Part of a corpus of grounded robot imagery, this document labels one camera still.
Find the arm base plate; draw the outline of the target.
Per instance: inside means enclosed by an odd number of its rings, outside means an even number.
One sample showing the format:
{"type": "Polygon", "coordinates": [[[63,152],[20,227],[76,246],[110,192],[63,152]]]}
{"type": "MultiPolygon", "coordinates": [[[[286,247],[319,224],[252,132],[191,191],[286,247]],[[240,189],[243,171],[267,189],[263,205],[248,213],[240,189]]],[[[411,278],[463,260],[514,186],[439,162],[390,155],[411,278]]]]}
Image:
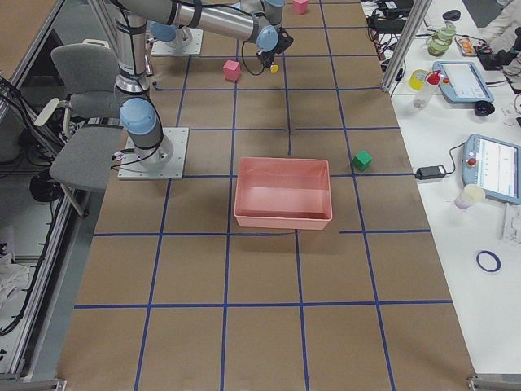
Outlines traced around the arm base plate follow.
{"type": "Polygon", "coordinates": [[[120,180],[182,179],[189,133],[186,127],[164,127],[162,143],[148,152],[135,148],[128,136],[125,149],[131,152],[116,163],[117,177],[120,180]]]}
{"type": "Polygon", "coordinates": [[[154,35],[151,55],[155,57],[185,57],[199,55],[202,50],[203,31],[182,28],[154,35]]]}

